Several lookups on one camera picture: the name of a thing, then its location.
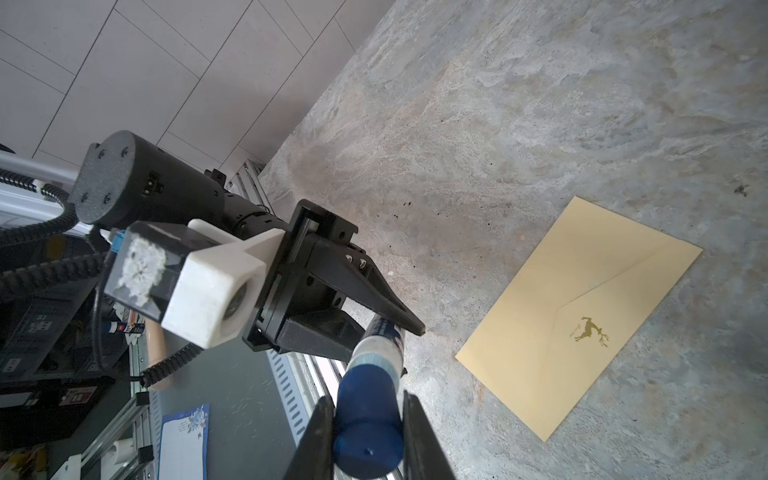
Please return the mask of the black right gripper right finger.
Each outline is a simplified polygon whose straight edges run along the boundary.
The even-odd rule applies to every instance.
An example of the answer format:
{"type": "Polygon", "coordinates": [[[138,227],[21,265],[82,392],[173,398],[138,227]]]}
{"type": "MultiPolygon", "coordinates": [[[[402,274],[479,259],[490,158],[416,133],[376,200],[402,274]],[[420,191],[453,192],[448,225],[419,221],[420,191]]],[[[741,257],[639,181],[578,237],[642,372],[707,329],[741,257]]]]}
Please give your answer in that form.
{"type": "Polygon", "coordinates": [[[455,480],[456,477],[418,397],[403,396],[403,478],[455,480]]]}

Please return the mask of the white glue stick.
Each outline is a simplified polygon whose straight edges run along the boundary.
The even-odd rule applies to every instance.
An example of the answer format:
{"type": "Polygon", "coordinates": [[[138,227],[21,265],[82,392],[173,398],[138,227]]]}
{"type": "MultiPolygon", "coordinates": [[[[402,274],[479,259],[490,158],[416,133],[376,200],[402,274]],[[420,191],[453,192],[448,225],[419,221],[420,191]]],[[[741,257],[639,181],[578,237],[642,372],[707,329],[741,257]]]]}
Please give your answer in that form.
{"type": "Polygon", "coordinates": [[[379,367],[394,383],[399,382],[404,368],[404,333],[400,327],[381,317],[370,322],[353,350],[347,370],[365,365],[379,367]]]}

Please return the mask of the tan kraft envelope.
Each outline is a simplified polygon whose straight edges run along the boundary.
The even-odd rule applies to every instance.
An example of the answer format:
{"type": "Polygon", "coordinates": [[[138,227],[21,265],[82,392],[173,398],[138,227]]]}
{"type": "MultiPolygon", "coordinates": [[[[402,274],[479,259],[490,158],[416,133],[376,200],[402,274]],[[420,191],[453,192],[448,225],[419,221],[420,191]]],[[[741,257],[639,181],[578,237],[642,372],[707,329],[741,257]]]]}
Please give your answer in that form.
{"type": "Polygon", "coordinates": [[[456,358],[547,440],[701,252],[575,197],[456,358]]]}

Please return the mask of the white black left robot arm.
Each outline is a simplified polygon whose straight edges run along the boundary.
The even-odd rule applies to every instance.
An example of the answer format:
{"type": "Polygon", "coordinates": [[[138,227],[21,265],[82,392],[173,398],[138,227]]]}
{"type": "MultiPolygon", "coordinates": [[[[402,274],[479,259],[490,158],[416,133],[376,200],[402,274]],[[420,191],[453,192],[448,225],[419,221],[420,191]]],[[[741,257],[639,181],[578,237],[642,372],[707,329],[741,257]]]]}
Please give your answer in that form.
{"type": "Polygon", "coordinates": [[[89,255],[4,272],[2,301],[95,279],[98,298],[185,341],[136,376],[145,387],[236,337],[255,351],[349,361],[363,330],[346,300],[414,335],[426,330],[353,243],[354,224],[309,200],[282,221],[230,193],[222,172],[199,172],[130,131],[89,147],[72,192],[7,170],[1,180],[61,207],[53,219],[3,231],[3,246],[78,223],[90,226],[93,245],[89,255]]]}

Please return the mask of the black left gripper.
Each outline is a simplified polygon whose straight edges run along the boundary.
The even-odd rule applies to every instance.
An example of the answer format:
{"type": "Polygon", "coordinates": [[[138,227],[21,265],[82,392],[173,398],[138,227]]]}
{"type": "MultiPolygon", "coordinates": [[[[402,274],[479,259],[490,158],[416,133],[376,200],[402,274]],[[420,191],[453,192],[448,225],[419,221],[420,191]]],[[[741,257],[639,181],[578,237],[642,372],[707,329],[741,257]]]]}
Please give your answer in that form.
{"type": "Polygon", "coordinates": [[[254,306],[243,342],[254,352],[297,352],[349,362],[363,327],[341,310],[346,297],[422,336],[425,324],[399,299],[364,252],[350,247],[358,227],[301,200],[254,306]]]}

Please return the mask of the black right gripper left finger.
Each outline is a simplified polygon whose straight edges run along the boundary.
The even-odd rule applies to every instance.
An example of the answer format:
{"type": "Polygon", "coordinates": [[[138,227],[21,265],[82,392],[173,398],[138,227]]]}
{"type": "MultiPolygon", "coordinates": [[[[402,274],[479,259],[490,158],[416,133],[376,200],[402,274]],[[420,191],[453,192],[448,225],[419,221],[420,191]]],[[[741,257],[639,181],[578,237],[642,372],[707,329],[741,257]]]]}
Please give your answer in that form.
{"type": "Polygon", "coordinates": [[[318,399],[284,480],[333,480],[332,455],[335,405],[330,396],[318,399]]]}

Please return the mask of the dark blue glue cap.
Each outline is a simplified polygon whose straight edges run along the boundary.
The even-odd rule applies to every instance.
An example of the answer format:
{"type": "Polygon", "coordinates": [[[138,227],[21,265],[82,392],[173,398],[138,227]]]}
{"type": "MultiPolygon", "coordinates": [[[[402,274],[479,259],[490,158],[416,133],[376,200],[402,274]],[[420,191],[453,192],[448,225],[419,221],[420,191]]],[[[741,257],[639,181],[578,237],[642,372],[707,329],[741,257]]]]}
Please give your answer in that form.
{"type": "Polygon", "coordinates": [[[332,454],[335,464],[357,479],[378,479],[404,458],[403,427],[395,385],[374,365],[356,366],[339,385],[332,454]]]}

